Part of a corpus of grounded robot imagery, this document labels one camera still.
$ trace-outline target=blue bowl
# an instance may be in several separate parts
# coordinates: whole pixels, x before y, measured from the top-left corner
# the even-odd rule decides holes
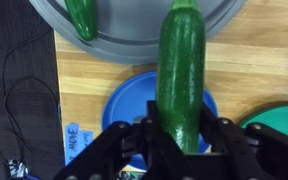
[[[136,117],[146,116],[146,102],[155,100],[156,71],[134,76],[121,84],[108,99],[102,116],[102,130],[115,121],[133,124]],[[204,90],[203,101],[218,116],[215,101],[209,91]],[[204,153],[209,144],[199,136],[199,153]],[[145,170],[145,162],[141,155],[132,158],[130,166]]]

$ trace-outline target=zucchini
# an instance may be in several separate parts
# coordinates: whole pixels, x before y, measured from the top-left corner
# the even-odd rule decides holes
[[[158,123],[184,153],[197,153],[205,27],[195,0],[174,0],[163,21],[157,69]]]
[[[95,0],[65,0],[65,5],[80,37],[85,41],[94,39],[97,33]]]

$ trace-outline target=bolt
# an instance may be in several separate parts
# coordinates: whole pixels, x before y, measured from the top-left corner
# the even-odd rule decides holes
[[[255,129],[261,129],[261,128],[262,128],[262,127],[261,127],[260,125],[258,125],[258,124],[254,124],[253,127],[254,127]]]
[[[121,123],[121,124],[119,125],[120,128],[125,128],[125,126],[126,126],[125,123]]]
[[[183,177],[182,180],[195,180],[194,178],[191,178],[191,177]]]
[[[68,176],[65,180],[77,180],[77,177],[76,176]]]
[[[222,123],[223,123],[223,124],[228,124],[229,121],[228,121],[227,119],[222,119]]]
[[[102,176],[99,174],[93,174],[89,180],[102,180]]]

